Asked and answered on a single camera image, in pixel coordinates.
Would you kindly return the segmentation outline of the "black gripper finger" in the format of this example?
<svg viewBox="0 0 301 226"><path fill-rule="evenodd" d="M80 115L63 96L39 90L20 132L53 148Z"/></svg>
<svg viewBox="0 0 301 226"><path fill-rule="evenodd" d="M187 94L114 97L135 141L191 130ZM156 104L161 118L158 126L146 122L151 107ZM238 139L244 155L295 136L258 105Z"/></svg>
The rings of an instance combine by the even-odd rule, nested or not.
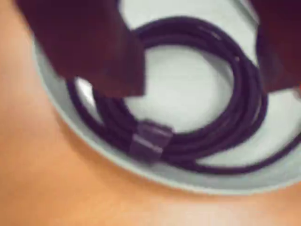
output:
<svg viewBox="0 0 301 226"><path fill-rule="evenodd" d="M266 92L301 91L301 2L252 0L259 18L256 56Z"/></svg>
<svg viewBox="0 0 301 226"><path fill-rule="evenodd" d="M61 77L79 76L107 97L144 94L144 50L118 1L18 0L16 5Z"/></svg>

